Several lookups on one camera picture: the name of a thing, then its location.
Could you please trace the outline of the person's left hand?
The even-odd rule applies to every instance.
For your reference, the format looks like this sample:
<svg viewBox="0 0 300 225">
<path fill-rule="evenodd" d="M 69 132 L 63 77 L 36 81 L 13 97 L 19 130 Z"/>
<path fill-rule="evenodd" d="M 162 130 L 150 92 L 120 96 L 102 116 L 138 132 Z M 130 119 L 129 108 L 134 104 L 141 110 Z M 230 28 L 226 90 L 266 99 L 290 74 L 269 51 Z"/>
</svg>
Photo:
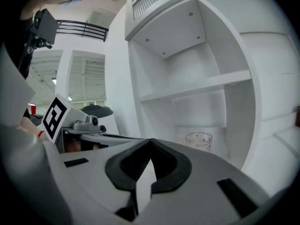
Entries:
<svg viewBox="0 0 300 225">
<path fill-rule="evenodd" d="M 67 142 L 65 146 L 66 152 L 80 152 L 80 151 L 89 151 L 89 150 L 98 150 L 99 145 L 90 142 L 81 142 L 81 141 L 71 141 Z"/>
</svg>

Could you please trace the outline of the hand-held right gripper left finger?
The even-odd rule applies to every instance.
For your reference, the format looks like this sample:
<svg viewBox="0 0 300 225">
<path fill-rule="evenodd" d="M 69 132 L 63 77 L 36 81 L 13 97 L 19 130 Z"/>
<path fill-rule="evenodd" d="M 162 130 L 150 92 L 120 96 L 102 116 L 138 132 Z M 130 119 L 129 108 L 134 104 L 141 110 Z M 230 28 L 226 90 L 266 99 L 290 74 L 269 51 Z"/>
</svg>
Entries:
<svg viewBox="0 0 300 225">
<path fill-rule="evenodd" d="M 70 166 L 68 170 L 79 185 L 109 212 L 116 214 L 119 210 L 134 207 L 135 212 L 141 214 L 151 200 L 152 161 L 146 162 L 141 178 L 134 182 L 132 192 L 116 188 L 105 173 L 105 165 L 111 157 L 143 141 L 137 139 L 99 150 L 62 153 L 60 157 L 64 162 L 80 158 L 88 160 L 83 164 Z"/>
</svg>

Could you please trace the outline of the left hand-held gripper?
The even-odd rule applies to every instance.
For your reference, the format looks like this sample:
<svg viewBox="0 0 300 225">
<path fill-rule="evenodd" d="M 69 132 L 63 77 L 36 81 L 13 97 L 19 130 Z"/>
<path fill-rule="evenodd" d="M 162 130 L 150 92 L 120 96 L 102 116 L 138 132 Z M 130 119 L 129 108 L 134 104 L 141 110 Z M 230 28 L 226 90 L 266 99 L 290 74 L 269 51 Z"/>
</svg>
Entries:
<svg viewBox="0 0 300 225">
<path fill-rule="evenodd" d="M 99 124 L 96 116 L 87 115 L 58 93 L 43 117 L 42 127 L 47 139 L 57 146 L 59 153 L 65 152 L 64 135 L 66 133 L 80 135 L 81 140 L 109 147 L 142 140 L 141 138 L 100 133 L 106 132 L 106 127 Z"/>
</svg>

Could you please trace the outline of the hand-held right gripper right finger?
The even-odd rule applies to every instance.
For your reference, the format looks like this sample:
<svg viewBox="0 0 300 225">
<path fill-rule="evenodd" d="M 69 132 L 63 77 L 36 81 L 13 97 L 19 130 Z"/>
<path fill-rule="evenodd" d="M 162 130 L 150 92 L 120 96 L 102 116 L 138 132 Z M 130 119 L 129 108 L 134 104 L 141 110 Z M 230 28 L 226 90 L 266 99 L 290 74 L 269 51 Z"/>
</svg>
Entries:
<svg viewBox="0 0 300 225">
<path fill-rule="evenodd" d="M 257 206 L 269 195 L 253 179 L 221 157 L 163 141 L 192 164 L 188 179 L 175 191 L 152 195 L 137 218 L 139 225 L 226 225 L 240 219 L 218 181 L 231 179 Z"/>
</svg>

